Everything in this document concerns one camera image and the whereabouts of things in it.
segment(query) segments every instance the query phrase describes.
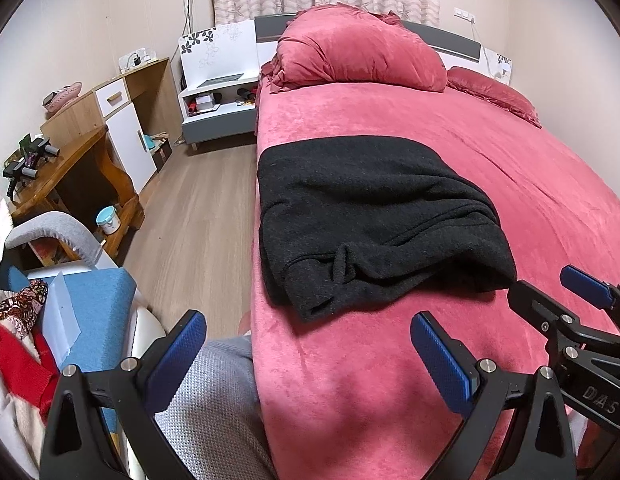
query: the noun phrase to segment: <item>wooden floor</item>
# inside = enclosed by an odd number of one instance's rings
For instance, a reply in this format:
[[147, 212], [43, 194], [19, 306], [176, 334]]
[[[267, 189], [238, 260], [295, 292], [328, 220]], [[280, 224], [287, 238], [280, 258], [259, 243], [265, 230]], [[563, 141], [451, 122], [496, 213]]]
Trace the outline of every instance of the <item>wooden floor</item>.
[[144, 190], [146, 220], [123, 266], [170, 329], [202, 311], [208, 338], [235, 336], [250, 309], [256, 184], [254, 135], [177, 146]]

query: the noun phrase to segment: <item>drawer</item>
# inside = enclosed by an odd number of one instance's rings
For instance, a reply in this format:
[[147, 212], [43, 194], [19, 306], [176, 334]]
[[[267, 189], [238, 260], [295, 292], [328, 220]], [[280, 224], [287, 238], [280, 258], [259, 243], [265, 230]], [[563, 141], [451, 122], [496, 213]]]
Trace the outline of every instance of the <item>drawer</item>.
[[123, 78], [117, 79], [106, 86], [102, 86], [95, 90], [94, 93], [97, 96], [97, 102], [99, 103], [99, 108], [101, 109], [101, 115], [103, 117], [107, 117], [129, 101]]
[[257, 110], [255, 110], [254, 105], [239, 108], [234, 103], [231, 105], [236, 110], [234, 113], [216, 116], [201, 114], [196, 116], [196, 119], [190, 118], [183, 121], [181, 129], [185, 141], [193, 144], [194, 142], [253, 132], [257, 120]]

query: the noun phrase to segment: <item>small bucket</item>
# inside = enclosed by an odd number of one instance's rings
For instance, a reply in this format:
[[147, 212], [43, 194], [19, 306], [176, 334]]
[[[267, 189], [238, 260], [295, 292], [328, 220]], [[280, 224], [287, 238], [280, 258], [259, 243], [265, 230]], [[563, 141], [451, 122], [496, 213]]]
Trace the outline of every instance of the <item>small bucket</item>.
[[103, 229], [103, 233], [111, 235], [121, 225], [121, 220], [117, 216], [116, 209], [113, 206], [104, 207], [97, 215], [97, 225]]

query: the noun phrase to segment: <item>pink duvet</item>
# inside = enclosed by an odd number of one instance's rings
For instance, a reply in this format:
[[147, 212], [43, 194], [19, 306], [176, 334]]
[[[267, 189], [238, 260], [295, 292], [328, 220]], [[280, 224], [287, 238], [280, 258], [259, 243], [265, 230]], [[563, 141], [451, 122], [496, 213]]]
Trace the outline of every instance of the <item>pink duvet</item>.
[[[407, 137], [436, 150], [494, 202], [519, 278], [583, 324], [612, 328], [562, 288], [559, 272], [573, 264], [620, 282], [620, 201], [549, 132], [451, 88], [441, 94], [334, 83], [270, 94], [263, 85], [259, 154], [274, 144], [342, 135]], [[255, 245], [254, 365], [281, 480], [404, 480], [427, 471], [460, 419], [410, 343], [410, 320], [420, 310], [430, 310], [477, 358], [520, 372], [546, 363], [544, 339], [510, 311], [504, 290], [467, 297], [416, 290], [377, 312], [301, 324], [268, 302]], [[480, 476], [497, 448], [490, 446]]]

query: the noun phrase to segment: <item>red cloth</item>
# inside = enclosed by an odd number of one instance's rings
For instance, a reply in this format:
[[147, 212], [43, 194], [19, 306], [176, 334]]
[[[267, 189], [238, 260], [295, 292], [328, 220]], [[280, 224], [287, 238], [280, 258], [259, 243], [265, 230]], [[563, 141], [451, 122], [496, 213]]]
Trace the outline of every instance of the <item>red cloth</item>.
[[335, 81], [443, 92], [448, 81], [439, 55], [397, 15], [370, 14], [345, 4], [298, 13], [265, 70], [272, 70], [273, 92]]
[[490, 101], [529, 123], [541, 128], [535, 107], [514, 88], [479, 74], [469, 68], [453, 66], [448, 70], [448, 86], [467, 94]]
[[[343, 134], [407, 137], [434, 149], [494, 202], [519, 277], [583, 324], [614, 330], [603, 311], [561, 286], [559, 272], [574, 264], [620, 283], [620, 201], [550, 132], [452, 88], [336, 83], [271, 94], [263, 80], [259, 154], [274, 144]], [[420, 310], [431, 311], [475, 357], [505, 370], [530, 373], [548, 362], [545, 338], [508, 308], [505, 290], [463, 296], [418, 289], [383, 309], [301, 324], [265, 295], [256, 233], [254, 372], [280, 480], [423, 476], [460, 419], [410, 343], [410, 320]], [[478, 478], [485, 478], [506, 422]]]
[[32, 335], [41, 364], [37, 363], [14, 334], [0, 325], [0, 372], [8, 391], [37, 406], [45, 422], [59, 372], [41, 332], [34, 329]]

